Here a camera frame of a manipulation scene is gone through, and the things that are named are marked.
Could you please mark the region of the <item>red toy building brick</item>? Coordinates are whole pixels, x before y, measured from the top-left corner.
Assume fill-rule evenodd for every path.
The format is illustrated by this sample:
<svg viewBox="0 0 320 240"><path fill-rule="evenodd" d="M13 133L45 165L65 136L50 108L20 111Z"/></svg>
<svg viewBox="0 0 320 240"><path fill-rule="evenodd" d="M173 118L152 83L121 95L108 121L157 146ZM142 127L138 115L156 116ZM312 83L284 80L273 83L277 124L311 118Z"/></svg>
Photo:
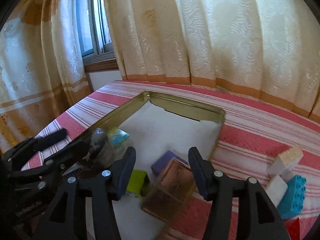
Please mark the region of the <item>red toy building brick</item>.
<svg viewBox="0 0 320 240"><path fill-rule="evenodd" d="M300 240L300 219L299 217L284 222L291 240Z"/></svg>

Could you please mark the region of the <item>green soccer ball block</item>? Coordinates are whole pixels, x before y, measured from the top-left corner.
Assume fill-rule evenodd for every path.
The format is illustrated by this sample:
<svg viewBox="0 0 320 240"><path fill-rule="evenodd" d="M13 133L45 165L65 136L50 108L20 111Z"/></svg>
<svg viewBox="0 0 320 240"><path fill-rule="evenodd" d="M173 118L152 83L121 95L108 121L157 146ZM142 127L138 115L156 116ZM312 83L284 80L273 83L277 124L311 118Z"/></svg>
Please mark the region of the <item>green soccer ball block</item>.
<svg viewBox="0 0 320 240"><path fill-rule="evenodd" d="M127 185L126 194L143 198L148 194L149 188L150 180L147 172L134 169Z"/></svg>

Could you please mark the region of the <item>clear plastic case green contents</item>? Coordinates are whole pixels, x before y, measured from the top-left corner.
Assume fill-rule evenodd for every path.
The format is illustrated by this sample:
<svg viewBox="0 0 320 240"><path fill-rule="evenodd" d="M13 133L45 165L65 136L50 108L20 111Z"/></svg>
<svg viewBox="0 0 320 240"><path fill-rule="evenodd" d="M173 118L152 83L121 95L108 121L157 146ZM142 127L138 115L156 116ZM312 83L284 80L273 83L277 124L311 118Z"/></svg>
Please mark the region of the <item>clear plastic case green contents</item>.
<svg viewBox="0 0 320 240"><path fill-rule="evenodd" d="M107 136L116 152L120 152L124 148L125 142L130 138L128 133L118 127L110 129Z"/></svg>

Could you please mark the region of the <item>purple cube block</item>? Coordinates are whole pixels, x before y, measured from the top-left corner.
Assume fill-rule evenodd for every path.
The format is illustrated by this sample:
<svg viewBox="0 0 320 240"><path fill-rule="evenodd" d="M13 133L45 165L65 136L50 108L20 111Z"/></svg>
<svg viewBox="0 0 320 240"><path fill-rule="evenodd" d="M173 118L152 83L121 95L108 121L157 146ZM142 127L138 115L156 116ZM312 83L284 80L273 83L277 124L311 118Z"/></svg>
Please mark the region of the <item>purple cube block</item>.
<svg viewBox="0 0 320 240"><path fill-rule="evenodd" d="M167 164L171 161L171 159L177 159L184 163L185 165L189 165L187 161L174 154L171 151L167 151L163 154L156 162L151 165L152 173L157 177L159 174L166 168Z"/></svg>

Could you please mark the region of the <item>white usb charger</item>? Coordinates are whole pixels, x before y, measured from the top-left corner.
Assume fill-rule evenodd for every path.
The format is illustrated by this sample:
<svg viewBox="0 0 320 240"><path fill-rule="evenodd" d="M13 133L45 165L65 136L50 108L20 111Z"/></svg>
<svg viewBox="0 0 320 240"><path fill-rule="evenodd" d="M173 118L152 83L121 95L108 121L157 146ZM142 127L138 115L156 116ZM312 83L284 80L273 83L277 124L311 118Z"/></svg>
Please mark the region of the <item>white usb charger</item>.
<svg viewBox="0 0 320 240"><path fill-rule="evenodd" d="M279 203L287 192L287 189L287 183L280 176L274 176L268 182L265 191L274 206L278 207Z"/></svg>

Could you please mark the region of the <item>red striped bed cover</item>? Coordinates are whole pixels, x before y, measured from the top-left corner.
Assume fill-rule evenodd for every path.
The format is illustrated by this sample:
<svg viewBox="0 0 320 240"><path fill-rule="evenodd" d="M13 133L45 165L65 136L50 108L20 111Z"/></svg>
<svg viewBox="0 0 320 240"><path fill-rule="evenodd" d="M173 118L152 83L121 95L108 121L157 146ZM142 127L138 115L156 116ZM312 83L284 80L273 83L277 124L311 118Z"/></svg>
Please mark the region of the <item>red striped bed cover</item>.
<svg viewBox="0 0 320 240"><path fill-rule="evenodd" d="M100 118L144 91L160 92L207 103L225 111L214 167L229 176L244 179L256 176L261 185L270 177L268 165L278 154L298 145L303 158L288 177L306 178L306 194L300 219L304 239L319 216L319 124L272 105L204 88L146 81L114 81L99 88L48 124L40 135L60 128L74 139Z"/></svg>

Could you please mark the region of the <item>cream side curtain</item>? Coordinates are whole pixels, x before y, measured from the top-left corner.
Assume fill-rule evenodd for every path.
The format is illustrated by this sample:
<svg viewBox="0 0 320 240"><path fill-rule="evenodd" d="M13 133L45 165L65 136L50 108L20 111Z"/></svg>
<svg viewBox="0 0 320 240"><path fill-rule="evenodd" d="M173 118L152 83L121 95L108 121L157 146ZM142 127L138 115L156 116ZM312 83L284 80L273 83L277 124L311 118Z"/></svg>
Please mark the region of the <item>cream side curtain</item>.
<svg viewBox="0 0 320 240"><path fill-rule="evenodd" d="M75 0L20 0L1 30L1 152L90 91Z"/></svg>

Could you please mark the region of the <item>white box with gold top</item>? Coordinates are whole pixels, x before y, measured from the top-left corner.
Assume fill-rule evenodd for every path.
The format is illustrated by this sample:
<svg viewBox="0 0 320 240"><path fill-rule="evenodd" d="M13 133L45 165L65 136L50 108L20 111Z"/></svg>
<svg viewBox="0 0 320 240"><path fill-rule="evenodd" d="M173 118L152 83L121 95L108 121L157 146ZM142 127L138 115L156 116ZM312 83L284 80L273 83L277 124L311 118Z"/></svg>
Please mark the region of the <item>white box with gold top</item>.
<svg viewBox="0 0 320 240"><path fill-rule="evenodd" d="M272 165L267 169L268 175L273 178L274 176L287 174L295 168L303 156L304 154L300 146L292 146L277 155Z"/></svg>

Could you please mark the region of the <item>blue toy building brick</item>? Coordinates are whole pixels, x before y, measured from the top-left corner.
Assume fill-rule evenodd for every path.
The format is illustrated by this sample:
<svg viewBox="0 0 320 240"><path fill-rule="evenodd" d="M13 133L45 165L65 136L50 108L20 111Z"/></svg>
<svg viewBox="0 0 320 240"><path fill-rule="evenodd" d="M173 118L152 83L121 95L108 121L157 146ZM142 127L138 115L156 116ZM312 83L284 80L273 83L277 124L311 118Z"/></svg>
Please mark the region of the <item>blue toy building brick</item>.
<svg viewBox="0 0 320 240"><path fill-rule="evenodd" d="M306 178L295 175L287 185L288 189L277 207L283 220L292 219L302 212L306 193Z"/></svg>

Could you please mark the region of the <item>cream patterned curtain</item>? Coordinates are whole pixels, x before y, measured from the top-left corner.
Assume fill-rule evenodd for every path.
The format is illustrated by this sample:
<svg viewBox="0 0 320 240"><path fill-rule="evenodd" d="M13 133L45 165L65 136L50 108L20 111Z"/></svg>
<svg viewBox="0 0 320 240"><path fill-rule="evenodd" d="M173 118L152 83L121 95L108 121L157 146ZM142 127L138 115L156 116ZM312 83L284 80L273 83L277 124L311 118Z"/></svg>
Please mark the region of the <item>cream patterned curtain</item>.
<svg viewBox="0 0 320 240"><path fill-rule="evenodd" d="M242 94L319 121L319 22L303 0L104 0L124 80Z"/></svg>

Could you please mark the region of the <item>window with frame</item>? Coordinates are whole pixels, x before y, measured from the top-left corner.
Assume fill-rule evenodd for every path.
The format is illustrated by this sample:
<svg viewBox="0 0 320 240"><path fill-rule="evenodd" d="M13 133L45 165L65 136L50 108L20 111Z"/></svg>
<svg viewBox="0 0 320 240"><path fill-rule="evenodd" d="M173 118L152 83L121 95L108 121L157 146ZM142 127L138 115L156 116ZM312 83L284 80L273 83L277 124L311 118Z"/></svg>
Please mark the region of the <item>window with frame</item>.
<svg viewBox="0 0 320 240"><path fill-rule="evenodd" d="M76 21L85 72L117 70L104 0L76 0Z"/></svg>

